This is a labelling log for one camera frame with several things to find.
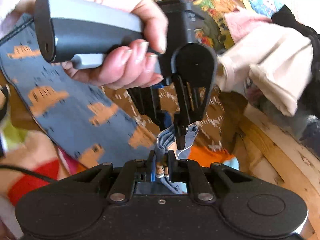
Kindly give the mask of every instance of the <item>gray handle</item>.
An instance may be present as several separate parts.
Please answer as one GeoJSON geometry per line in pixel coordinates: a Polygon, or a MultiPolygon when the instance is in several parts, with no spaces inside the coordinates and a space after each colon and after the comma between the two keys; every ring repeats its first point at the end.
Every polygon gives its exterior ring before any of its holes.
{"type": "MultiPolygon", "coordinates": [[[[71,62],[75,69],[96,68],[102,65],[105,57],[104,54],[76,54],[71,62]]],[[[161,74],[158,60],[155,65],[155,73],[161,74]]]]}

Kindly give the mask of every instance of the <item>wooden frame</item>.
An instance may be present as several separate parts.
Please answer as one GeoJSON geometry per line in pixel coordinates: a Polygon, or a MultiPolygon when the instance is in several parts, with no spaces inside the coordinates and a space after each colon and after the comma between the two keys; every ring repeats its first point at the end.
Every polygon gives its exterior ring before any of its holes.
{"type": "Polygon", "coordinates": [[[243,141],[251,157],[250,170],[254,173],[254,168],[264,158],[273,166],[276,172],[270,169],[264,175],[266,178],[262,179],[290,189],[305,200],[309,209],[308,219],[314,231],[308,240],[319,240],[320,161],[253,106],[247,106],[239,127],[244,133],[243,141]]]}

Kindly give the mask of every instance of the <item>finger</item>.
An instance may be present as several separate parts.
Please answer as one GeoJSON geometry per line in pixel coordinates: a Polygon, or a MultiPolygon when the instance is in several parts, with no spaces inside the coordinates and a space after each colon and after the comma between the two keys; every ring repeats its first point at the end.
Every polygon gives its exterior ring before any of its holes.
{"type": "Polygon", "coordinates": [[[142,85],[140,87],[142,87],[142,88],[151,87],[153,85],[158,84],[162,80],[163,80],[163,76],[162,75],[157,74],[157,73],[153,73],[151,80],[147,84],[144,84],[144,85],[142,85]]]}
{"type": "Polygon", "coordinates": [[[167,47],[168,19],[152,0],[142,0],[132,11],[145,23],[144,36],[150,42],[151,48],[165,53],[167,47]]]}
{"type": "Polygon", "coordinates": [[[146,53],[149,43],[145,40],[136,40],[131,42],[129,47],[132,54],[127,61],[124,73],[121,78],[112,83],[113,87],[121,88],[135,81],[143,72],[146,64],[146,53]]]}
{"type": "Polygon", "coordinates": [[[132,49],[123,46],[110,52],[102,66],[94,69],[76,70],[71,62],[64,63],[62,66],[67,75],[72,79],[101,86],[113,83],[121,78],[124,73],[125,64],[131,54],[132,49]]]}
{"type": "Polygon", "coordinates": [[[132,83],[124,86],[124,88],[134,88],[142,86],[152,79],[152,75],[155,69],[155,64],[158,59],[158,55],[153,53],[147,53],[146,54],[146,62],[145,62],[145,68],[143,69],[141,75],[132,83]]]}

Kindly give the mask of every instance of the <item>black cable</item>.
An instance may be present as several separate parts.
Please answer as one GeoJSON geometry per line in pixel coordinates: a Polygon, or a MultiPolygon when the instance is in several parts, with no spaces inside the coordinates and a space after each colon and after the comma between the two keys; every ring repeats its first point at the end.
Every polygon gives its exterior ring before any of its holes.
{"type": "Polygon", "coordinates": [[[5,42],[7,42],[8,40],[10,40],[12,37],[14,37],[15,35],[17,35],[19,32],[21,32],[22,30],[24,30],[26,27],[28,27],[30,24],[32,24],[34,21],[34,19],[30,19],[27,22],[24,22],[23,24],[21,24],[20,26],[16,27],[13,31],[9,32],[6,36],[4,36],[1,40],[0,40],[0,46],[3,45],[5,42]]]}
{"type": "Polygon", "coordinates": [[[33,177],[36,177],[38,179],[42,179],[46,182],[49,182],[49,183],[53,183],[53,182],[56,182],[57,180],[55,179],[51,179],[47,176],[44,176],[42,174],[39,174],[37,172],[34,172],[34,171],[29,171],[29,170],[26,170],[24,168],[21,168],[21,167],[17,167],[17,166],[13,166],[13,165],[6,165],[6,164],[0,164],[0,169],[7,169],[7,170],[13,170],[13,171],[20,171],[24,174],[27,174],[27,175],[30,175],[30,176],[33,176],[33,177]]]}

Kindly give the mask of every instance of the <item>black mechanical device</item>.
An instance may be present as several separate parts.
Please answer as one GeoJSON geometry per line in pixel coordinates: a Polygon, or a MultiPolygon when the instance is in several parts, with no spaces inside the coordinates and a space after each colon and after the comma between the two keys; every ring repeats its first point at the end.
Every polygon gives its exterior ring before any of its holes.
{"type": "Polygon", "coordinates": [[[220,163],[167,157],[170,181],[188,194],[136,194],[152,180],[153,151],[122,168],[103,163],[24,195],[22,240],[302,239],[308,210],[297,194],[220,163]]]}
{"type": "MultiPolygon", "coordinates": [[[[158,54],[156,72],[164,80],[128,92],[140,114],[164,130],[166,111],[158,89],[174,84],[180,111],[174,115],[178,149],[184,149],[188,125],[202,120],[214,84],[215,51],[198,43],[195,30],[208,17],[186,0],[158,2],[169,20],[167,50],[158,54]]],[[[42,56],[49,63],[72,61],[75,68],[95,68],[113,49],[143,39],[136,15],[84,0],[36,0],[35,27],[42,56]]]]}
{"type": "MultiPolygon", "coordinates": [[[[158,89],[174,84],[180,107],[174,127],[183,149],[187,126],[203,118],[210,99],[216,54],[195,38],[206,14],[185,0],[158,5],[169,20],[167,50],[156,66],[164,80],[128,92],[140,114],[164,130],[158,89]]],[[[34,20],[46,61],[71,60],[78,69],[98,67],[114,48],[143,38],[137,16],[82,0],[36,0],[34,20]]],[[[16,206],[23,240],[302,239],[296,232],[308,209],[297,194],[221,163],[203,168],[177,160],[172,150],[165,159],[169,180],[186,183],[187,194],[141,194],[139,187],[156,183],[154,151],[121,168],[103,163],[23,196],[16,206]]]]}

